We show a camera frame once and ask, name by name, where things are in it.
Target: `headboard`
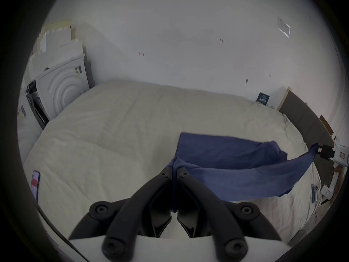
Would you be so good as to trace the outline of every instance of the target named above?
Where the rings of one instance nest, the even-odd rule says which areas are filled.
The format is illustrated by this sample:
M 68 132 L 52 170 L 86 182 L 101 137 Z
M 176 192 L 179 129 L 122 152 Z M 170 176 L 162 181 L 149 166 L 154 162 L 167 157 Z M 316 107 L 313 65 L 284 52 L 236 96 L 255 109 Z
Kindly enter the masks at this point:
M 292 93 L 292 91 L 288 91 L 279 111 L 285 114 L 299 130 L 308 148 L 315 143 L 334 146 L 332 137 L 321 120 L 310 107 Z M 323 186 L 325 184 L 329 187 L 331 183 L 333 161 L 327 161 L 320 158 L 319 155 L 316 155 L 314 163 L 320 175 L 321 185 Z

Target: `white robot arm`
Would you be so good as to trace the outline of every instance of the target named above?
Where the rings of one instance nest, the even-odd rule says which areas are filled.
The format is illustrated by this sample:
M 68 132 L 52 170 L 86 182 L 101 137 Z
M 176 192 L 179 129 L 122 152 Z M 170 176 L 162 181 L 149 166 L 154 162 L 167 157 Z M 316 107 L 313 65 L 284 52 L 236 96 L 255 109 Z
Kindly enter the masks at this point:
M 318 154 L 324 159 L 332 160 L 334 168 L 338 166 L 342 166 L 343 168 L 348 167 L 349 147 L 340 145 L 338 136 L 336 137 L 336 143 L 333 148 L 326 145 L 319 146 Z M 331 200 L 333 196 L 334 187 L 336 186 L 338 180 L 338 175 L 338 172 L 335 172 L 333 174 L 330 186 L 328 187 L 327 185 L 324 185 L 321 189 L 321 194 L 324 195 L 328 200 Z

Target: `label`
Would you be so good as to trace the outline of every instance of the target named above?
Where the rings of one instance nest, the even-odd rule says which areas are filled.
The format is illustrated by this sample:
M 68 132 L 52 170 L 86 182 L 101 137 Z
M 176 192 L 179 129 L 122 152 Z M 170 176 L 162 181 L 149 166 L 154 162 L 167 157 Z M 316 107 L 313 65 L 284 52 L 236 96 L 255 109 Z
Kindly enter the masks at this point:
M 75 72 L 76 72 L 76 75 L 79 75 L 82 73 L 82 70 L 81 70 L 81 65 L 75 67 Z
M 18 110 L 17 110 L 17 115 L 20 117 L 20 118 L 24 118 L 27 114 L 23 108 L 23 106 L 21 106 Z
M 257 98 L 257 102 L 260 102 L 263 105 L 266 105 L 269 100 L 269 97 L 270 97 L 269 95 L 260 92 Z

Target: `smartphone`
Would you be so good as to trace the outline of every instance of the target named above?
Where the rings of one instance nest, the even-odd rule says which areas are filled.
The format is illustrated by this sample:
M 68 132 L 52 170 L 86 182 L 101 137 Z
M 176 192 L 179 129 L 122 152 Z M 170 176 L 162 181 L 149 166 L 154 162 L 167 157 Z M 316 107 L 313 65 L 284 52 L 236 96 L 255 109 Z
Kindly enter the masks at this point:
M 33 171 L 33 176 L 31 177 L 30 189 L 36 201 L 38 201 L 39 181 L 40 181 L 40 173 L 38 171 Z

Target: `blue object on bed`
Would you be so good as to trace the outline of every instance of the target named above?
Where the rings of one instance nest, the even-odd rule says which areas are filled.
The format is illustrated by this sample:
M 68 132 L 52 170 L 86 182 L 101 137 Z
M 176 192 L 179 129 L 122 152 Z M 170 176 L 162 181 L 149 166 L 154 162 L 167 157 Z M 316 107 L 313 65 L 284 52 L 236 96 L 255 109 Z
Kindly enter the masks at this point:
M 307 153 L 287 161 L 287 153 L 276 142 L 181 133 L 168 166 L 172 166 L 174 188 L 177 169 L 185 167 L 218 198 L 231 202 L 287 194 L 308 170 L 317 150 L 314 144 Z

